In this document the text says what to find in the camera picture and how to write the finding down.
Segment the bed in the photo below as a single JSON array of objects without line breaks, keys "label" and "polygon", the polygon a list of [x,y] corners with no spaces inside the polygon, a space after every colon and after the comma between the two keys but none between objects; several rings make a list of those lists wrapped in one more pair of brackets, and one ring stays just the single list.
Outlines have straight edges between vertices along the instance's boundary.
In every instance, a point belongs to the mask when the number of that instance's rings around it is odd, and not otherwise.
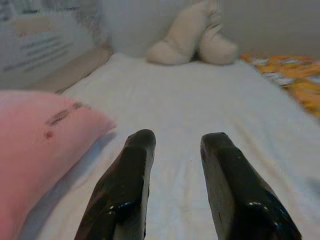
[{"label": "bed", "polygon": [[117,53],[63,95],[112,116],[117,128],[41,199],[20,240],[73,239],[95,184],[141,129],[157,141],[147,240],[218,239],[200,156],[201,137],[213,132],[243,151],[304,239],[320,239],[319,123],[244,61],[169,67]]}]

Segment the orange blanket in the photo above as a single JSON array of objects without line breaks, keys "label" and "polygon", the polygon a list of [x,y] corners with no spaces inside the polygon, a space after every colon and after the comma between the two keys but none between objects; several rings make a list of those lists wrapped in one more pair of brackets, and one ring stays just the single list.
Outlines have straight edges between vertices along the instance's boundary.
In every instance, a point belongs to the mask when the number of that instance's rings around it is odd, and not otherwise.
[{"label": "orange blanket", "polygon": [[249,54],[243,54],[241,59],[255,66],[320,120],[320,61],[304,56],[259,58]]}]

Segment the white plush toy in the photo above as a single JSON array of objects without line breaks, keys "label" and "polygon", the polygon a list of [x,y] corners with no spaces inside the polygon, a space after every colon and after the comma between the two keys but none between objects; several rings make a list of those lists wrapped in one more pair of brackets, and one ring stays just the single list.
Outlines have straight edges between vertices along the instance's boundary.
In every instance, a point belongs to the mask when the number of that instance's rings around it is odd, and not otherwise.
[{"label": "white plush toy", "polygon": [[238,57],[238,47],[220,35],[222,28],[218,8],[211,1],[196,3],[183,9],[173,21],[165,38],[146,53],[155,64],[189,63],[195,51],[211,64],[231,64]]}]

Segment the glossy black surface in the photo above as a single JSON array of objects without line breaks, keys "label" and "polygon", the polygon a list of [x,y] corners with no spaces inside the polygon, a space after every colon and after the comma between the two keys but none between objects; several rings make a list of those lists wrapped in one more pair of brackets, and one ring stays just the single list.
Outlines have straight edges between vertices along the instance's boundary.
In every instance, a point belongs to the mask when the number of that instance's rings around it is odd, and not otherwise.
[{"label": "glossy black surface", "polygon": [[75,240],[142,240],[156,138],[141,130],[96,184]]},{"label": "glossy black surface", "polygon": [[301,239],[271,187],[225,133],[202,137],[201,158],[220,240]]}]

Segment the mattress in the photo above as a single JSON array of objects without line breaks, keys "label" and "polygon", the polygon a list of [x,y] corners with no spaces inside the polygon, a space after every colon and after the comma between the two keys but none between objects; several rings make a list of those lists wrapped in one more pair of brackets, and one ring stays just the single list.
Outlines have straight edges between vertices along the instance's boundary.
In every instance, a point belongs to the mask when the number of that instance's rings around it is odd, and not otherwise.
[{"label": "mattress", "polygon": [[156,135],[147,240],[218,239],[201,137],[225,132],[273,188],[304,239],[320,239],[320,128],[244,61],[160,66],[115,54],[64,95],[103,111],[117,128],[97,141],[29,214],[20,240],[73,239],[95,184],[141,129]]}]

